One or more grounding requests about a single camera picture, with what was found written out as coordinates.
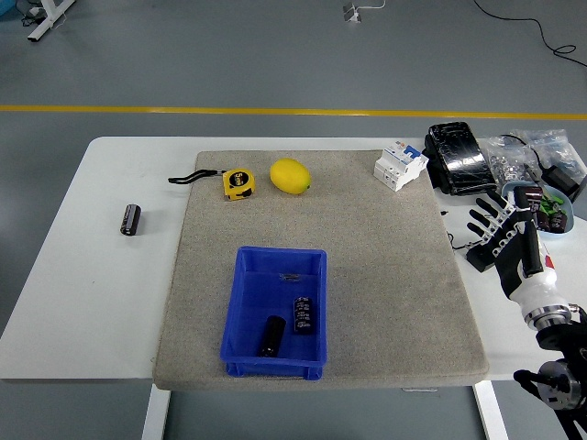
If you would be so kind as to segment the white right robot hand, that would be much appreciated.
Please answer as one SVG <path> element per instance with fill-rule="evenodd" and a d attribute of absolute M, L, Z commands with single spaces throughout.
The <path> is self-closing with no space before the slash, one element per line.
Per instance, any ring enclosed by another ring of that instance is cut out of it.
<path fill-rule="evenodd" d="M 479 272 L 497 270 L 505 297 L 517 303 L 528 327 L 541 330 L 570 322 L 569 302 L 559 295 L 553 261 L 537 232 L 529 186 L 507 195 L 490 191 L 469 210 L 469 230 L 480 238 L 466 259 Z"/>

